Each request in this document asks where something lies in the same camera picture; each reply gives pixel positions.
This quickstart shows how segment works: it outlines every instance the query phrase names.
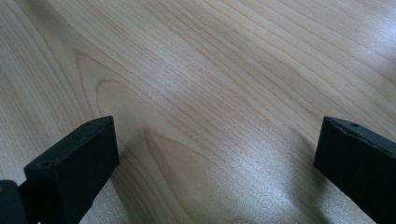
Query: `wood surface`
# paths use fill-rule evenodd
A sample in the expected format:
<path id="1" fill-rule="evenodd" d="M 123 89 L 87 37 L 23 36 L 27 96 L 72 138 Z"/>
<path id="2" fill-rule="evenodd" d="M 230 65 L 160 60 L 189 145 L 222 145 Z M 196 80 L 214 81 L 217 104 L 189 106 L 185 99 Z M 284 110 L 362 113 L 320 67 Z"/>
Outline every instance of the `wood surface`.
<path id="1" fill-rule="evenodd" d="M 313 167 L 329 115 L 396 140 L 390 0 L 2 0 L 0 178 L 113 115 L 81 223 L 372 223 Z"/>

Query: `black plastic part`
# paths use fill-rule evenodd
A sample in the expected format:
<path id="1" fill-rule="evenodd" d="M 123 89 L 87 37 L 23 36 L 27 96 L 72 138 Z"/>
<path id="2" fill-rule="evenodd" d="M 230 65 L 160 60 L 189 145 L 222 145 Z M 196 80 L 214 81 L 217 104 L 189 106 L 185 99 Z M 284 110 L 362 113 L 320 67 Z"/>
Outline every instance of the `black plastic part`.
<path id="1" fill-rule="evenodd" d="M 8 194 L 15 203 L 0 198 L 1 211 L 18 207 L 0 214 L 11 218 L 0 223 L 20 223 L 12 218 L 21 216 L 29 224 L 77 224 L 119 164 L 113 118 L 91 120 L 24 168 L 27 180 Z"/>
<path id="2" fill-rule="evenodd" d="M 0 223 L 27 224 L 20 190 L 11 180 L 0 180 Z"/>
<path id="3" fill-rule="evenodd" d="M 325 117 L 314 165 L 377 223 L 396 223 L 396 144 Z"/>

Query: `tabletop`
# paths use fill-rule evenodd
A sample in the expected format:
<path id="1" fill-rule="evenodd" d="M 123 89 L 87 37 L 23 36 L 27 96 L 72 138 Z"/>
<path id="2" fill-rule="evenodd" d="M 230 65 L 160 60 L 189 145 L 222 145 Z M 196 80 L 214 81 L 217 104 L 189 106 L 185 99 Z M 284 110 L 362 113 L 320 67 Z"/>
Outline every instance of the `tabletop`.
<path id="1" fill-rule="evenodd" d="M 81 223 L 373 223 L 313 166 L 324 116 L 396 139 L 390 0 L 0 1 L 0 178 L 112 115 Z"/>

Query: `screw hole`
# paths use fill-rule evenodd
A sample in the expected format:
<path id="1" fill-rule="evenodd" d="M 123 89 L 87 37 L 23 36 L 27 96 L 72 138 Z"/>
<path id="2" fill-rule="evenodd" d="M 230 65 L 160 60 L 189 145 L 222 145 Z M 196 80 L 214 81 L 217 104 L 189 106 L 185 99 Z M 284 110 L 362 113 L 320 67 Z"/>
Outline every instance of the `screw hole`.
<path id="1" fill-rule="evenodd" d="M 40 166 L 49 166 L 50 162 L 49 161 L 42 161 L 40 162 Z"/>

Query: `wood grain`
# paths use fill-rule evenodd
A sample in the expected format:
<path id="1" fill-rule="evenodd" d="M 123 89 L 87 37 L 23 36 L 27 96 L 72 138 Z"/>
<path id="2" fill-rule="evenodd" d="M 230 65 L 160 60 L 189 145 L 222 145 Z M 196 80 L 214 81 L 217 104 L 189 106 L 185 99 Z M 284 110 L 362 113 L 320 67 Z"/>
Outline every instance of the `wood grain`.
<path id="1" fill-rule="evenodd" d="M 313 164 L 324 115 L 396 140 L 387 0 L 0 2 L 0 177 L 113 115 L 82 223 L 372 223 Z"/>

